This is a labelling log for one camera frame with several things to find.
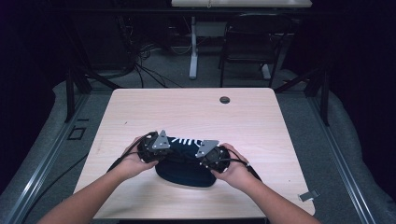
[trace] table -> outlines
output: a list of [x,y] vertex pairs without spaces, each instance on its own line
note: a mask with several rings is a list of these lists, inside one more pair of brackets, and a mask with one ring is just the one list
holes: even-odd
[[[310,0],[172,0],[172,7],[311,7]],[[197,78],[196,21],[191,19],[190,79]]]
[[[223,104],[219,98],[229,97]],[[271,89],[120,89],[110,98],[76,191],[103,175],[136,136],[219,140],[235,146],[270,188],[315,213],[274,91]],[[264,217],[250,198],[217,180],[195,188],[161,179],[155,169],[123,182],[95,218],[199,219]]]

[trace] small black item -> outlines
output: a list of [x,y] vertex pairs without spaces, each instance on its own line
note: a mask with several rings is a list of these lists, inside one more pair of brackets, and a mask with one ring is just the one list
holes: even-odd
[[204,156],[199,158],[201,164],[207,169],[215,170],[219,173],[223,173],[230,166],[230,154],[226,147],[214,147],[207,152]]

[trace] right hand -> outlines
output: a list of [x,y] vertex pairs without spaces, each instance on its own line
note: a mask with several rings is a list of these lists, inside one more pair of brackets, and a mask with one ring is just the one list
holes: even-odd
[[[236,155],[238,155],[239,159],[241,159],[244,162],[248,162],[248,160],[244,156],[242,156],[230,144],[224,143],[224,144],[222,144],[222,146],[224,146],[232,151],[232,152],[230,152],[230,157],[232,159],[238,159],[233,154],[233,152],[234,152]],[[254,177],[254,175],[248,171],[247,167],[244,164],[242,164],[241,162],[237,162],[237,161],[231,161],[228,169],[221,174],[214,170],[211,170],[211,172],[217,179],[224,180],[232,187],[234,187],[236,189],[240,189],[242,191],[244,191],[244,189],[246,189],[246,187],[249,185],[249,183],[252,179],[256,179],[256,177]]]

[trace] white desk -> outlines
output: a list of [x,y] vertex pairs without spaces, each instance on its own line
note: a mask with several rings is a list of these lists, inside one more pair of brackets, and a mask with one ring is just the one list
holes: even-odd
[[[219,98],[231,102],[222,104]],[[270,188],[315,213],[285,121],[270,89],[115,90],[92,144],[76,191],[103,175],[136,136],[220,140],[235,146]],[[155,169],[123,182],[95,218],[190,219],[264,217],[250,198],[224,181],[212,187],[180,186]]]
[[[310,0],[172,0],[172,7],[311,7]],[[197,78],[198,53],[196,48],[195,17],[191,20],[190,79]]]

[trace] table leg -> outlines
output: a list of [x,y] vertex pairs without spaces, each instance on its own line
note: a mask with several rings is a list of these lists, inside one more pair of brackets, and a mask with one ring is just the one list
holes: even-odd
[[195,33],[195,17],[191,18],[191,64],[190,64],[190,79],[197,78],[197,64],[198,64],[198,53],[197,53],[197,36]]

